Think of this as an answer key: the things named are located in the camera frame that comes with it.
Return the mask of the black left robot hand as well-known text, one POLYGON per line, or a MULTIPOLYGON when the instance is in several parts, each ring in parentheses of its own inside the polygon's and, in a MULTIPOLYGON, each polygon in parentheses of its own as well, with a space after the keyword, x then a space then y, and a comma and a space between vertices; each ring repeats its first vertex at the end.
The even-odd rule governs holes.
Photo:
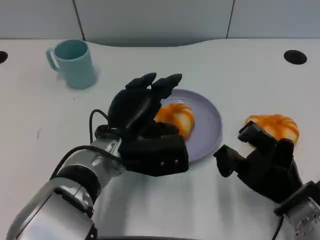
POLYGON ((154 121, 162 104, 182 80, 181 73, 156 79, 155 72, 134 78, 113 98, 108 112, 108 127, 122 135, 137 136, 154 121))

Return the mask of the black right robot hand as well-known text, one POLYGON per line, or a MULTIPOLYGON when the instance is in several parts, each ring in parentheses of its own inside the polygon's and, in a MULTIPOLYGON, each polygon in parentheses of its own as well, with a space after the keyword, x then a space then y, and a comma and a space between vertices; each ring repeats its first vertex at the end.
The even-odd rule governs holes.
POLYGON ((243 157, 231 147, 221 146, 213 156, 223 177, 236 172, 246 186, 278 204, 302 187, 292 140, 277 140, 253 121, 239 131, 238 139, 255 149, 243 157))

